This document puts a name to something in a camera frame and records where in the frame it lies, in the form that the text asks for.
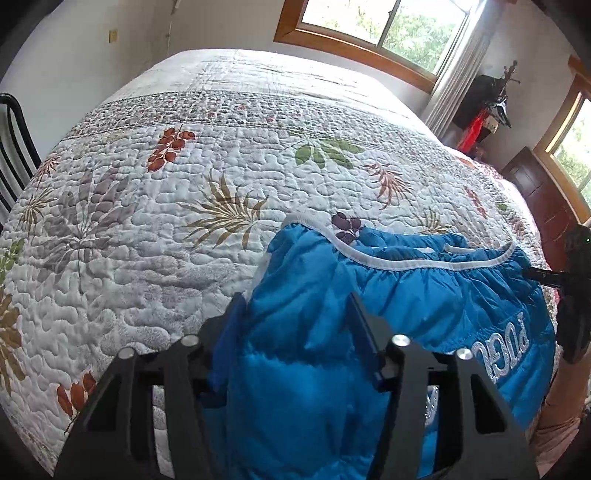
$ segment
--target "red cloth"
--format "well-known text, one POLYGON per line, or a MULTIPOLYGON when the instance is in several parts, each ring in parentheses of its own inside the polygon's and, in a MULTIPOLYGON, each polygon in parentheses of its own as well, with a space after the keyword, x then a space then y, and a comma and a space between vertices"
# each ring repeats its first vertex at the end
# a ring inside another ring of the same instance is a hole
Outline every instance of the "red cloth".
POLYGON ((488 110, 483 108, 478 116, 472 121, 472 123, 466 128, 464 132, 464 136, 460 140, 460 143, 457 146, 457 150, 464 154, 470 153, 470 150, 476 143, 476 139, 478 135, 480 135, 480 131, 482 130, 482 125, 484 125, 485 120, 488 118, 488 110))

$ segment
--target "white curtain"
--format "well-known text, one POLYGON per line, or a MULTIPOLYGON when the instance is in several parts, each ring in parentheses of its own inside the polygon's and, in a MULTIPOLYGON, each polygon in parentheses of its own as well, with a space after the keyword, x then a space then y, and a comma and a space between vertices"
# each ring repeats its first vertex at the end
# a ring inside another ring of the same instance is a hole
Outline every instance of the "white curtain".
POLYGON ((421 119, 441 138, 476 77, 501 18, 505 0, 480 0, 443 73, 421 119))

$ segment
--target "wooden door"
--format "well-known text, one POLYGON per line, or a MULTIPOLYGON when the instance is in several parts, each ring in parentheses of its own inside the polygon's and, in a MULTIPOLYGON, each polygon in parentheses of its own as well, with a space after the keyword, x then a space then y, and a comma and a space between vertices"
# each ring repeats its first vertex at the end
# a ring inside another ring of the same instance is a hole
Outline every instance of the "wooden door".
POLYGON ((501 174, 517 186, 530 208, 546 261, 553 270, 564 270, 564 234, 578 224, 568 201, 529 148, 521 150, 501 174))

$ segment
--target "white elastic waistband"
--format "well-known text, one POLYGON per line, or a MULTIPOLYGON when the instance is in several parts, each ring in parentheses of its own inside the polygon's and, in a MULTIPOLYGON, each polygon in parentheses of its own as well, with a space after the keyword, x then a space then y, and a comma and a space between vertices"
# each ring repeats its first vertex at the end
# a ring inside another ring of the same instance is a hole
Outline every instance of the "white elastic waistband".
MULTIPOLYGON (((501 249, 504 252, 500 256, 491 260, 483 261, 453 263, 442 262, 438 260, 427 260, 424 258, 417 260, 385 260, 383 258, 372 257, 371 255, 364 254, 363 252, 350 247, 343 241, 339 240, 329 228, 322 225, 321 223, 318 223, 311 216, 306 215, 305 213, 290 213, 283 220, 281 228, 291 223, 299 223, 318 232, 347 258, 361 265, 365 265, 366 267, 377 268, 379 270, 401 271, 412 270, 413 268, 442 268, 444 270, 459 271, 471 270, 473 268, 495 267, 508 260, 511 255, 513 255, 517 247, 513 242, 510 242, 501 249)), ((468 248, 452 247, 451 245, 446 245, 446 248, 444 249, 450 253, 470 253, 474 251, 468 248)))

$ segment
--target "bed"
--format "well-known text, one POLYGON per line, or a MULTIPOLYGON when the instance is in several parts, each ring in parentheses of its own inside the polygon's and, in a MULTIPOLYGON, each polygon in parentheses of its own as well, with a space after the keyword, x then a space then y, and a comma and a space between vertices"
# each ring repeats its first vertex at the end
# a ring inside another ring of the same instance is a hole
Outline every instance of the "bed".
MULTIPOLYGON (((0 237, 0 403, 46 470, 117 351, 197 332, 299 211, 347 243, 362 225, 453 231, 517 241, 546 266, 524 204, 376 80, 271 53, 180 53, 69 132, 0 237)), ((166 471, 163 407, 156 391, 166 471)))

